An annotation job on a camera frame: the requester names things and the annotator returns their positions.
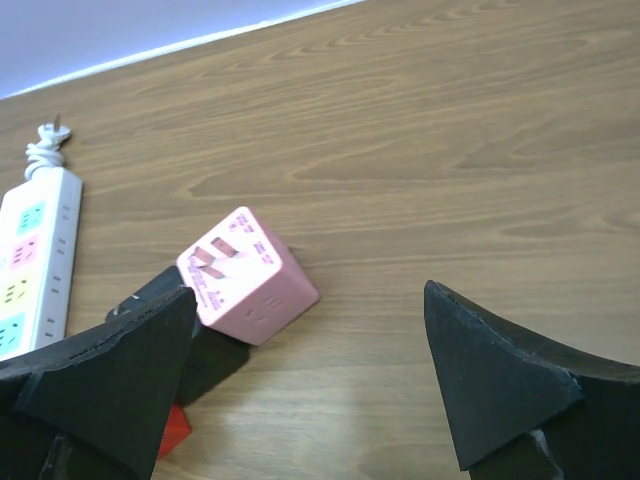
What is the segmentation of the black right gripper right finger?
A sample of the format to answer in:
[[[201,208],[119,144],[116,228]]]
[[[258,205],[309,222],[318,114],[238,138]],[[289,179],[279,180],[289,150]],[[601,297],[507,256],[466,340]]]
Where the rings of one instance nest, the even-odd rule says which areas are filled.
[[[473,479],[636,479],[639,369],[424,287],[426,335],[459,468]]]

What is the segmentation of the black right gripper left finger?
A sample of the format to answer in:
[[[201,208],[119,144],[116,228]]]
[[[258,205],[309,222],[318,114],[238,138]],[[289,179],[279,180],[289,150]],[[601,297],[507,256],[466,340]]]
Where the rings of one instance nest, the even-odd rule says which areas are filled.
[[[2,478],[150,478],[195,316],[194,292],[179,287],[2,361]]]

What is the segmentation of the black cube plug adapter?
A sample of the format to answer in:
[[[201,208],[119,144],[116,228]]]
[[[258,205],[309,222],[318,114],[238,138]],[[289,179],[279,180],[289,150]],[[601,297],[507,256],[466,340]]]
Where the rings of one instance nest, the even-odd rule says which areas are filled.
[[[111,321],[183,284],[176,266],[170,266],[129,297],[114,306],[105,320]],[[243,367],[250,347],[237,339],[205,327],[196,318],[189,355],[179,381],[176,403],[187,407]]]

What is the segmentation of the pink cube plug adapter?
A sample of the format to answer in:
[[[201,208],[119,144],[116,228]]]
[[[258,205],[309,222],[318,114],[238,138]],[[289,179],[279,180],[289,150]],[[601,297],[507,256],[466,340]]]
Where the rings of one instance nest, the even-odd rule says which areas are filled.
[[[288,247],[246,206],[176,260],[201,323],[260,346],[314,306],[320,294]]]

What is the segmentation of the white multicolour power strip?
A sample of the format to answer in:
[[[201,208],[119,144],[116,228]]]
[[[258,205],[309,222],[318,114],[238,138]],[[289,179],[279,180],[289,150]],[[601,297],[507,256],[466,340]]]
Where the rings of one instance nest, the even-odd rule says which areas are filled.
[[[48,169],[1,204],[1,359],[65,337],[83,183]]]

